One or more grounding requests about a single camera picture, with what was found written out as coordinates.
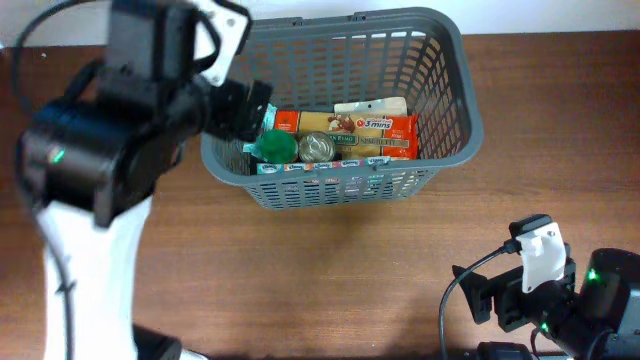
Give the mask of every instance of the food package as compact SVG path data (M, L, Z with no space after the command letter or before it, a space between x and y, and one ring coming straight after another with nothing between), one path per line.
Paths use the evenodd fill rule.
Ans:
M417 115L278 110L274 127L299 136L325 132L336 144L336 152L346 160L373 156L413 160L418 156L417 119Z
M403 115L407 116L407 101L399 96L386 99L359 101L344 104L335 104L333 111L340 113L361 113L378 115Z

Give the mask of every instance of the white wall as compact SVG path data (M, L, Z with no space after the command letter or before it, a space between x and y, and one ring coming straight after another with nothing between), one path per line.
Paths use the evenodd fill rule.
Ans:
M426 6L448 15L463 34L640 28L640 0L235 0L255 19L318 18L358 11ZM10 46L52 1L0 0L0 44ZM107 2L78 6L42 25L31 45L104 44Z

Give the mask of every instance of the brown table surface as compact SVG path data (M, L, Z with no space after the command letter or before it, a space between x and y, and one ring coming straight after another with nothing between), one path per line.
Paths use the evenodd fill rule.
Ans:
M138 254L135 321L209 354L428 353L451 265L501 245L511 221L550 214L580 279L597 248L638 252L640 32L465 36L464 44L484 144L409 200L267 211L209 175L199 140L190 141L184 163L159 181ZM29 52L28 92L44 103L99 53ZM42 244L12 183L26 118L10 95L10 54L1 54L0 358L39 359ZM480 273L519 263L503 256ZM528 344L532 328L504 334L495 316L475 325L460 290L446 325L449 345L468 349Z

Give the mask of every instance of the green cap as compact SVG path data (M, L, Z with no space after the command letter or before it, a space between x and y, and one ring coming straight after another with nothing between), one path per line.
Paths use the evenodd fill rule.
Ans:
M298 155L298 142L285 131L274 129L262 134L258 147L262 157L271 164L294 162Z

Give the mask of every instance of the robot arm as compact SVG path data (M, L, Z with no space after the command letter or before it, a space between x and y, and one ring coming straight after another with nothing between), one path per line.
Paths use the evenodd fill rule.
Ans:
M44 253L45 360L64 359L68 325L75 359L138 358L132 327L135 258L151 203L149 197L118 215L109 228L97 227L91 212L57 201L36 215L41 236L50 244ZM54 252L70 286L68 305Z
M43 19L21 36L14 68ZM204 359L133 326L135 258L155 182L183 143L201 131L257 136L271 87L227 79L250 26L247 10L224 0L114 0L105 59L34 114L16 177L47 244L46 360ZM96 99L79 101L93 77Z

